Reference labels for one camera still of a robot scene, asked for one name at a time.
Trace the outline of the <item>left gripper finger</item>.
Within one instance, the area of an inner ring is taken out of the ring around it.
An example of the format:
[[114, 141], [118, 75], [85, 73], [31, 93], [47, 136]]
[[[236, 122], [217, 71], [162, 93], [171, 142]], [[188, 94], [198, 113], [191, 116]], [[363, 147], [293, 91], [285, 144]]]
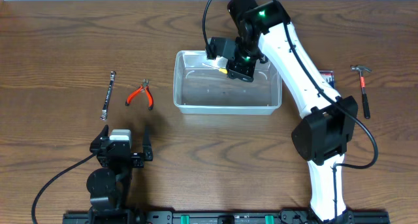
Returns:
[[105, 125], [103, 127], [103, 129], [101, 130], [101, 132], [96, 137], [96, 140], [98, 142], [100, 142], [103, 137], [108, 137], [108, 131], [109, 131], [109, 126], [108, 125]]
[[146, 125], [144, 128], [144, 135], [142, 137], [142, 148], [144, 153], [151, 153], [152, 152], [152, 144], [150, 140], [150, 131], [148, 126]]

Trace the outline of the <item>small claw hammer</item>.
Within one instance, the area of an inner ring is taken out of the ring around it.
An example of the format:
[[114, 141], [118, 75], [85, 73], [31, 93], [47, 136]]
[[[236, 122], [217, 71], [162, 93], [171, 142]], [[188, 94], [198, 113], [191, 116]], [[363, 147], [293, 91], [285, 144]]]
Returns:
[[370, 119], [370, 107], [368, 104], [368, 97], [365, 91], [364, 72], [372, 72], [372, 70], [368, 67], [365, 67], [364, 65], [352, 65], [350, 66], [350, 69], [359, 73], [363, 114], [365, 119]]

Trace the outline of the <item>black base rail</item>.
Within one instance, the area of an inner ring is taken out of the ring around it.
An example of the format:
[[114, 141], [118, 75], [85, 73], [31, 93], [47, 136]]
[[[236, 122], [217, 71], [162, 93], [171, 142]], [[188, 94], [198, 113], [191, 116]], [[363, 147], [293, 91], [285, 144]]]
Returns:
[[122, 212], [100, 213], [88, 211], [63, 215], [64, 224], [88, 223], [146, 223], [146, 224], [309, 224], [321, 223], [311, 211], [282, 210], [267, 213], [221, 212]]

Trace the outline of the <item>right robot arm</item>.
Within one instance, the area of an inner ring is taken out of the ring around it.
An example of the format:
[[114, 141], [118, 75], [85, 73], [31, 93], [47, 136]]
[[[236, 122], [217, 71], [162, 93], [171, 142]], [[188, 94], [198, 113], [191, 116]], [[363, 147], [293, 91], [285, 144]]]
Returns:
[[308, 163], [310, 210], [322, 223], [341, 220], [347, 208], [340, 166], [353, 136], [358, 111], [355, 99], [341, 97], [322, 78], [279, 1], [258, 5], [255, 0], [230, 0], [227, 10], [238, 36], [216, 48], [215, 55], [227, 58], [229, 78], [246, 82], [253, 81], [257, 62], [269, 60], [273, 64], [301, 118], [291, 138]]

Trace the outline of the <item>orange handled pliers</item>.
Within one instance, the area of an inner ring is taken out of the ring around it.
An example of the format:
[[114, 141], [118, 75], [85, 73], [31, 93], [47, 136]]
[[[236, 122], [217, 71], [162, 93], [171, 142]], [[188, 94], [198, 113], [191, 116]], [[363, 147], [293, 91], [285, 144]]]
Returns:
[[126, 99], [125, 101], [125, 106], [129, 106], [131, 104], [131, 102], [133, 101], [133, 99], [141, 92], [144, 92], [148, 98], [148, 110], [153, 110], [153, 96], [150, 92], [149, 89], [149, 83], [150, 80], [149, 79], [143, 79], [143, 82], [141, 83], [141, 85], [139, 86], [138, 89], [136, 89], [134, 92], [132, 92]]

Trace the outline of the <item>clear plastic container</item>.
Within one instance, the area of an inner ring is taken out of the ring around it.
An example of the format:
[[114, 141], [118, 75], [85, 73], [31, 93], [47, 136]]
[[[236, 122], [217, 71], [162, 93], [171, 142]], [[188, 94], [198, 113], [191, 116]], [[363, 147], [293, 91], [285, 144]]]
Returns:
[[281, 76], [273, 64], [256, 64], [253, 82], [230, 79], [203, 65], [225, 67], [226, 62], [223, 57], [207, 59], [200, 50], [177, 53], [173, 102], [181, 113], [271, 115], [281, 106]]

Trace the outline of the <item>silver black wrench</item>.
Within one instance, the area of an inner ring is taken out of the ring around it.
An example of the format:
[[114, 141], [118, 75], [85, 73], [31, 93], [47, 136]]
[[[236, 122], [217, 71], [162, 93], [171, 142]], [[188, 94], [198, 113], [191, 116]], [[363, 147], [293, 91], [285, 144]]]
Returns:
[[108, 117], [108, 106], [109, 106], [109, 102], [110, 102], [110, 98], [111, 98], [111, 94], [112, 94], [112, 89], [114, 86], [114, 82], [115, 82], [115, 77], [116, 77], [116, 71], [111, 71], [110, 72], [110, 83], [108, 85], [108, 89], [106, 92], [106, 98], [104, 100], [104, 105], [103, 105], [103, 109], [102, 109], [102, 113], [101, 113], [101, 119], [103, 121], [107, 120]]

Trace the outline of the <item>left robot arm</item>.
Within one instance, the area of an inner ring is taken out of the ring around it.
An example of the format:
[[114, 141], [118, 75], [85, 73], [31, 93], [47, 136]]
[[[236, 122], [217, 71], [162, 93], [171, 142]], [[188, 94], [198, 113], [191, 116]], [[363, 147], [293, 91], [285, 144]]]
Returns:
[[132, 152], [131, 131], [105, 125], [90, 144], [101, 168], [92, 172], [86, 182], [92, 208], [116, 210], [124, 206], [131, 185], [132, 170], [153, 160], [149, 130], [142, 137], [142, 151]]

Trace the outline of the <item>precision screwdriver set case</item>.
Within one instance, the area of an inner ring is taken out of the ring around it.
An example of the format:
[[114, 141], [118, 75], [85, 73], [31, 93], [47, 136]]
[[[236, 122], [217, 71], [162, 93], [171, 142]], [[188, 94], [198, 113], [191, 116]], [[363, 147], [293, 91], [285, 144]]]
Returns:
[[333, 71], [319, 71], [322, 78], [332, 87], [335, 88], [335, 79]]

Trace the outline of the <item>black yellow screwdriver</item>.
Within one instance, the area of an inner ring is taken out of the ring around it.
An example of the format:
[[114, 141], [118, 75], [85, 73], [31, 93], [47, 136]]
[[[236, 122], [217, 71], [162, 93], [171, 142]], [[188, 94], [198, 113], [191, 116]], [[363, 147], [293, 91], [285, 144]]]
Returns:
[[223, 74], [227, 74], [227, 69], [225, 67], [216, 67], [216, 66], [213, 66], [213, 65], [205, 64], [205, 63], [203, 63], [203, 65], [205, 67], [218, 70], [219, 72], [222, 72]]

